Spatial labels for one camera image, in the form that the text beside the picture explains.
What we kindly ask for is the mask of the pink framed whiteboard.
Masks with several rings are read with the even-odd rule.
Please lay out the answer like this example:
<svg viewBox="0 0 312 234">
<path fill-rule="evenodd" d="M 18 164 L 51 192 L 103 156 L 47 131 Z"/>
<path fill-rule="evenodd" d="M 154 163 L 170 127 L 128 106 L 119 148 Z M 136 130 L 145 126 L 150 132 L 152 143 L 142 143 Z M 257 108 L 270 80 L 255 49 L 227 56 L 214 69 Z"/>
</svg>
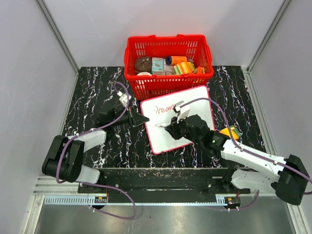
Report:
<svg viewBox="0 0 312 234">
<path fill-rule="evenodd" d="M 215 124 L 211 104 L 207 98 L 209 98 L 208 88 L 201 85 L 154 97 L 141 103 L 142 114 L 150 119 L 149 122 L 145 123 L 145 126 L 154 154 L 167 152 L 191 143 L 198 144 L 200 140 L 205 141 L 213 133 Z M 177 117 L 174 112 L 174 105 L 180 101 L 184 101 L 190 106 L 187 125 L 193 140 L 185 138 L 174 140 L 164 128 L 155 126 L 156 124 L 169 125 L 171 118 Z"/>
</svg>

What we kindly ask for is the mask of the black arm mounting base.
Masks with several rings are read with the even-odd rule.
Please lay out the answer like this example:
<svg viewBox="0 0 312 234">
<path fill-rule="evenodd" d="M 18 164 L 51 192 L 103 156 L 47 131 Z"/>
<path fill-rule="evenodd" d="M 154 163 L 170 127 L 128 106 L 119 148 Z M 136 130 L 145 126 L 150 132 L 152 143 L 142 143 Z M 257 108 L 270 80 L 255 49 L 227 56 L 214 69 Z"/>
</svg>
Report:
<svg viewBox="0 0 312 234">
<path fill-rule="evenodd" d="M 234 170 L 228 168 L 102 168 L 98 184 L 125 192 L 147 190 L 191 190 L 208 194 L 247 195 L 230 183 Z"/>
</svg>

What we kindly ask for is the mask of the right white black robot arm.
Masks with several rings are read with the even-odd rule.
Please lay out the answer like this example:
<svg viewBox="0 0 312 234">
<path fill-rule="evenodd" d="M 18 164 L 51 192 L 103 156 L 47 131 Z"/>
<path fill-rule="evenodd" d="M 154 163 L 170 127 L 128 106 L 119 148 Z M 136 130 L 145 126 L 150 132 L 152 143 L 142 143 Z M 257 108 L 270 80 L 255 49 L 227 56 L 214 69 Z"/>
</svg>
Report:
<svg viewBox="0 0 312 234">
<path fill-rule="evenodd" d="M 250 170 L 235 169 L 222 180 L 222 189 L 233 193 L 237 189 L 274 193 L 292 205 L 300 205 L 308 184 L 309 175 L 302 160 L 289 155 L 287 158 L 268 154 L 238 141 L 228 135 L 211 130 L 198 115 L 185 119 L 171 119 L 164 128 L 175 139 L 185 138 L 199 145 L 208 155 L 235 161 Z"/>
</svg>

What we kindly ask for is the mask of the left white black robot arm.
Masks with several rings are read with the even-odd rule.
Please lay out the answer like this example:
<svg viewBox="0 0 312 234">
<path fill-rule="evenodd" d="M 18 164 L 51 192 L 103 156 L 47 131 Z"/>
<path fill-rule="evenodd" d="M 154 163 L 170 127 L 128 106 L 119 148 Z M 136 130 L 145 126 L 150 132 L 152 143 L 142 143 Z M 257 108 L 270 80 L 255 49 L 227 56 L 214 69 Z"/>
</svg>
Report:
<svg viewBox="0 0 312 234">
<path fill-rule="evenodd" d="M 116 126 L 127 124 L 138 127 L 150 119 L 135 112 L 132 107 L 117 111 L 115 108 L 99 112 L 96 127 L 85 134 L 54 137 L 42 165 L 42 173 L 65 182 L 85 182 L 95 193 L 105 189 L 106 182 L 100 171 L 83 165 L 83 155 L 90 149 L 109 141 Z"/>
</svg>

